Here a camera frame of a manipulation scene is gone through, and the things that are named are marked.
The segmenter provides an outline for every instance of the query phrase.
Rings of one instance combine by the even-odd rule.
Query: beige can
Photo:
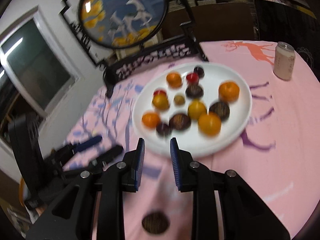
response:
[[[295,60],[296,54],[294,48],[285,42],[278,42],[273,73],[278,78],[290,80],[292,78]]]

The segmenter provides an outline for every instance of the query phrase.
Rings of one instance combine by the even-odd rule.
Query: tablecloth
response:
[[[198,161],[214,171],[237,171],[293,238],[320,199],[320,84],[298,54],[292,80],[278,79],[272,72],[276,43],[219,41],[201,46],[210,62],[224,64],[242,75],[250,86],[253,107],[247,127],[234,143]],[[66,141],[84,141],[96,134],[101,134],[103,141],[76,154],[65,169],[85,166],[115,144],[123,145],[126,152],[135,149],[138,137],[133,132],[131,113],[143,87],[170,67],[199,61],[192,57],[159,62],[117,84],[110,100],[105,98],[106,88],[99,89]],[[171,224],[164,234],[153,236],[142,228],[141,220],[158,210]],[[192,193],[177,190],[170,159],[146,149],[139,191],[124,194],[126,239],[190,239],[191,224]]]

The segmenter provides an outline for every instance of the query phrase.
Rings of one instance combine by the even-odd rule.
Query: blue handle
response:
[[[98,144],[99,142],[102,141],[102,136],[101,135],[97,135],[95,137],[90,138],[89,140],[78,144],[75,148],[74,148],[74,152],[82,152],[88,148],[91,148],[92,146]]]

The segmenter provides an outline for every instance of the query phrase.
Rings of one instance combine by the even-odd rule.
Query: window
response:
[[[75,82],[76,70],[38,11],[5,32],[9,34],[0,41],[5,73],[33,109],[46,117]]]

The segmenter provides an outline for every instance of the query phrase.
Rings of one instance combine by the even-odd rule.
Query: red ball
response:
[[[157,89],[153,92],[153,96],[159,95],[159,94],[164,94],[165,96],[167,96],[167,92],[163,89]]]
[[[190,73],[186,76],[186,80],[188,84],[198,84],[199,83],[199,76],[197,73]]]

